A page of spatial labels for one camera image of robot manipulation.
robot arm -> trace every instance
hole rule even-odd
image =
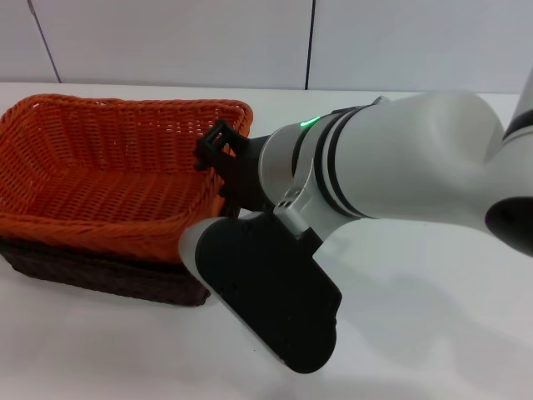
[[[335,347],[341,294],[312,255],[340,226],[453,223],[533,256],[532,109],[531,77],[507,131],[468,92],[378,98],[252,140],[220,122],[198,167],[254,212],[192,227],[182,259],[289,368],[314,372]]]

white table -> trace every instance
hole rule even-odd
[[[2,83],[0,111],[44,92],[235,98],[254,110],[252,136],[378,94],[408,95]],[[483,98],[509,122],[517,96]],[[316,260],[344,298],[335,353],[307,376],[278,363],[214,299],[170,307],[41,282],[1,261],[0,398],[533,398],[533,259],[466,228],[362,221]]]

